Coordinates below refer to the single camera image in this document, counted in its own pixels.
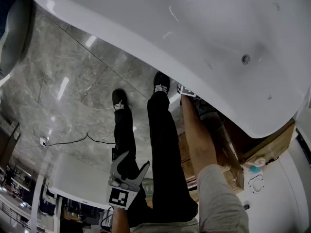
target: gray t-shirt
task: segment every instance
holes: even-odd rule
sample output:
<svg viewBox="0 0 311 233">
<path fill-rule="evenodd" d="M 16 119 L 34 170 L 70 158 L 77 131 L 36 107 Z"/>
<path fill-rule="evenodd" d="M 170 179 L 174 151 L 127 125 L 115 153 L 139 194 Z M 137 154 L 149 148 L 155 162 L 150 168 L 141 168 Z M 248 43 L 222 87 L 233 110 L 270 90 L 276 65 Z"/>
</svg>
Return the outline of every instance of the gray t-shirt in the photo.
<svg viewBox="0 0 311 233">
<path fill-rule="evenodd" d="M 189 222 L 143 223 L 133 233 L 249 233 L 248 216 L 229 188 L 218 165 L 205 167 L 198 175 L 200 224 Z"/>
</svg>

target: shirt sleeve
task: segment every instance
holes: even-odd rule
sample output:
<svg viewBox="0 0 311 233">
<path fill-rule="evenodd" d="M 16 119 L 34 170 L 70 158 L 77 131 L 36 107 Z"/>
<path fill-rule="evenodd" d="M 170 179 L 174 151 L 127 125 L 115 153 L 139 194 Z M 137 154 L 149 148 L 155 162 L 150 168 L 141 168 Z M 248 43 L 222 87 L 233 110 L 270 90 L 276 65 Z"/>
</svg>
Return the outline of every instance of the shirt sleeve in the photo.
<svg viewBox="0 0 311 233">
<path fill-rule="evenodd" d="M 200 232 L 249 233 L 248 216 L 218 165 L 198 175 Z"/>
</svg>

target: white bathtub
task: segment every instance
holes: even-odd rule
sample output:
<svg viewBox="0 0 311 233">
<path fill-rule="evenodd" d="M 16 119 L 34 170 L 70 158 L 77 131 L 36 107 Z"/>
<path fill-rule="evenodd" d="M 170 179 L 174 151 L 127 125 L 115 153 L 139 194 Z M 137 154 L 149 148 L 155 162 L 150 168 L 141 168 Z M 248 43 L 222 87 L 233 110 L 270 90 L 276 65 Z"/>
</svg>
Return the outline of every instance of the white bathtub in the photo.
<svg viewBox="0 0 311 233">
<path fill-rule="evenodd" d="M 35 1 L 182 83 L 253 138 L 283 126 L 310 85 L 310 0 Z"/>
</svg>

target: white plug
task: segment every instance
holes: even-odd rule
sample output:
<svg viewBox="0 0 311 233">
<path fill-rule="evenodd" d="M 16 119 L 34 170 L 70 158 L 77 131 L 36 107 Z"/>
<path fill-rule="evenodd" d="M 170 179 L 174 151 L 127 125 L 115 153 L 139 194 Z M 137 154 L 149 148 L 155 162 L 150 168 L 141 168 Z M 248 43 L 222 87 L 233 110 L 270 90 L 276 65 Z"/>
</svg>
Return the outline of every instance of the white plug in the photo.
<svg viewBox="0 0 311 233">
<path fill-rule="evenodd" d="M 40 144 L 42 146 L 46 146 L 47 145 L 47 140 L 44 137 L 40 137 Z"/>
</svg>

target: shoelace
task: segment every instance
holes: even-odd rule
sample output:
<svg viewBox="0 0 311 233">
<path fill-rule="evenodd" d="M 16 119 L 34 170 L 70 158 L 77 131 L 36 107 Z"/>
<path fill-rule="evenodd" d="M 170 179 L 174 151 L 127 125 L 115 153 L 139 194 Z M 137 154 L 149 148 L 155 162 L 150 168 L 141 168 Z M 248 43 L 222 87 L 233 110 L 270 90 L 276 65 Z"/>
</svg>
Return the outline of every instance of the shoelace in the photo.
<svg viewBox="0 0 311 233">
<path fill-rule="evenodd" d="M 164 91 L 165 93 L 167 93 L 167 87 L 161 84 L 157 84 L 155 86 L 155 92 L 157 91 Z"/>
<path fill-rule="evenodd" d="M 122 100 L 119 103 L 116 103 L 113 108 L 115 109 L 115 111 L 120 110 L 120 109 L 124 109 L 124 104 L 122 104 Z"/>
</svg>

